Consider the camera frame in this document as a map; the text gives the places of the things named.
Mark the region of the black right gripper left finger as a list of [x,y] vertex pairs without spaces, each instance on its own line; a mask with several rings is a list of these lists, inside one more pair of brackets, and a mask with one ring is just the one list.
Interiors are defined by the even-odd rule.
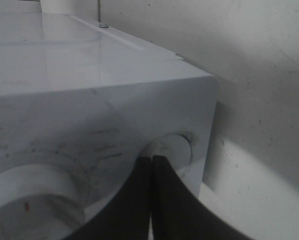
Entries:
[[152,160],[139,157],[126,182],[84,226],[67,240],[147,240],[150,224]]

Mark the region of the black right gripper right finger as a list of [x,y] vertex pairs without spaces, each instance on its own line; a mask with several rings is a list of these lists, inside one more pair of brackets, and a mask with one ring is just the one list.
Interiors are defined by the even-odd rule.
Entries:
[[165,156],[152,158],[152,228],[156,240],[243,240],[188,190]]

